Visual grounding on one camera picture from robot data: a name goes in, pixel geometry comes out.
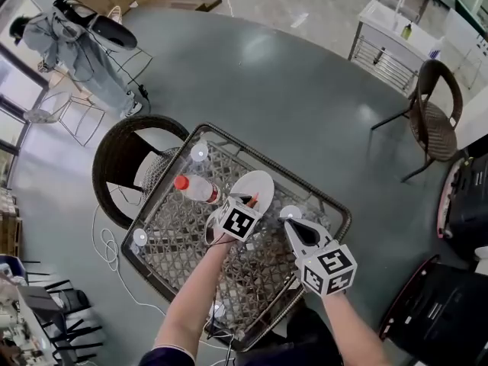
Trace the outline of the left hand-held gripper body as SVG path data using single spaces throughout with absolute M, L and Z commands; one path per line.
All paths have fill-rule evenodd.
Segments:
M 241 242 L 246 241 L 263 214 L 240 199 L 228 197 L 221 207 L 210 214 L 205 224 L 205 242 L 217 243 L 227 234 Z

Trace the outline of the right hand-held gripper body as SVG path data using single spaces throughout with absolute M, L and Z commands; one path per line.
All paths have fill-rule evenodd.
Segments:
M 346 245 L 335 239 L 324 248 L 297 259 L 304 287 L 324 297 L 351 287 L 358 264 Z

